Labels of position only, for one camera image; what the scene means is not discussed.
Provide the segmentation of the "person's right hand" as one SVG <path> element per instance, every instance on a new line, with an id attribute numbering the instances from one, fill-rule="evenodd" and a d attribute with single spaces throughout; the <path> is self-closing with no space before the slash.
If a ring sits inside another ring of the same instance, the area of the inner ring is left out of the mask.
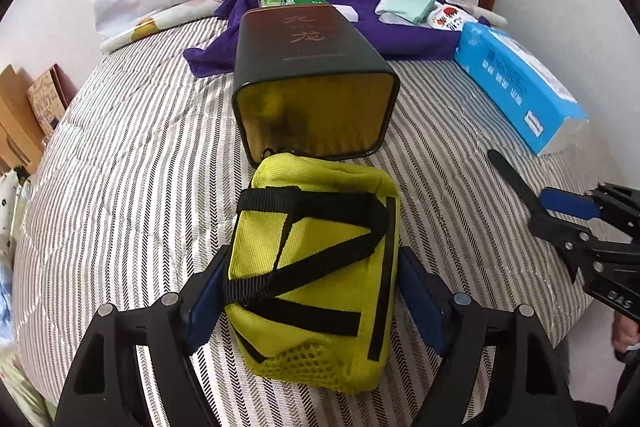
<path id="1" fill-rule="evenodd" d="M 613 348 L 620 353 L 625 353 L 637 346 L 640 343 L 639 324 L 616 312 L 612 324 L 611 341 Z"/>

